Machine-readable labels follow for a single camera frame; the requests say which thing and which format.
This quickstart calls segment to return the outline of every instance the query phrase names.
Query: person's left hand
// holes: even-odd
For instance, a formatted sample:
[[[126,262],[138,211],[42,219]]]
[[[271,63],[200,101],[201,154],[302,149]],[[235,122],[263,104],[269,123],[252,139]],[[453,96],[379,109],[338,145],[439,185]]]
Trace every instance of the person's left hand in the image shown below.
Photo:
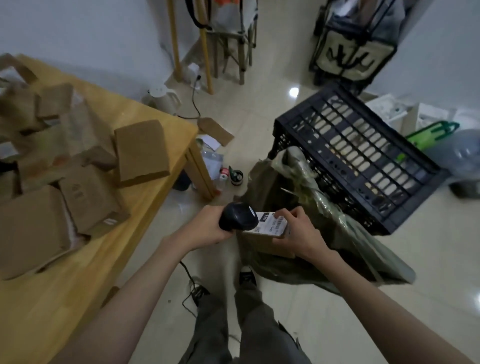
[[[233,232],[222,230],[218,225],[224,207],[204,206],[192,220],[174,232],[170,238],[185,246],[188,251],[230,238]]]

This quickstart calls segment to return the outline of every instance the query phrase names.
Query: gray pants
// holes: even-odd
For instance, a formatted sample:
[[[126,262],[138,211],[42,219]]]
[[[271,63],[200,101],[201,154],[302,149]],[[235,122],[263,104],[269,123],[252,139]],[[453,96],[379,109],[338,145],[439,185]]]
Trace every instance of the gray pants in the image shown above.
[[[237,316],[242,330],[240,363],[311,364],[285,328],[275,321],[273,310],[262,302],[262,293],[244,283],[235,294]],[[195,331],[180,364],[228,364],[227,313],[213,295],[201,298]]]

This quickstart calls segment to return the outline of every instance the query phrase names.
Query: white kettle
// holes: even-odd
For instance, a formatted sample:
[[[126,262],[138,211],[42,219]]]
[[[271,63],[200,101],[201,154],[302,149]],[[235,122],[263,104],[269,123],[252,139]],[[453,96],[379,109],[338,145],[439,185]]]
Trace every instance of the white kettle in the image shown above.
[[[152,97],[157,110],[166,112],[171,115],[177,115],[177,110],[181,106],[179,96],[174,90],[167,88],[165,85],[160,87],[152,87],[148,90]]]

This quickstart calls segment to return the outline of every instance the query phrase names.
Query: black plastic crate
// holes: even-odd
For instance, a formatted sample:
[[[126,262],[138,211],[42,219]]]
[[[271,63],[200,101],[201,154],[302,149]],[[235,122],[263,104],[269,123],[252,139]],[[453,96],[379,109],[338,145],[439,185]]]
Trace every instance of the black plastic crate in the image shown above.
[[[275,120],[269,158],[303,151],[320,190],[373,235],[394,232],[449,176],[338,83]]]

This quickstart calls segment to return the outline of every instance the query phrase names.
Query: gray bag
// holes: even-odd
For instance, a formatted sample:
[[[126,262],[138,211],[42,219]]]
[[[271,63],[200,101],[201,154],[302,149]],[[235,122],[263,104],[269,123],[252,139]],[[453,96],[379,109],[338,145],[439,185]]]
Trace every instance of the gray bag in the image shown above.
[[[376,286],[413,283],[415,272],[404,261],[371,236],[363,226],[319,190],[315,174],[296,146],[259,161],[250,172],[247,192],[238,200],[255,211],[288,210],[301,205],[327,245],[337,250],[357,272]],[[315,284],[339,294],[333,283],[312,264],[296,257],[283,258],[256,251],[252,236],[237,233],[242,263],[260,276],[288,284]]]

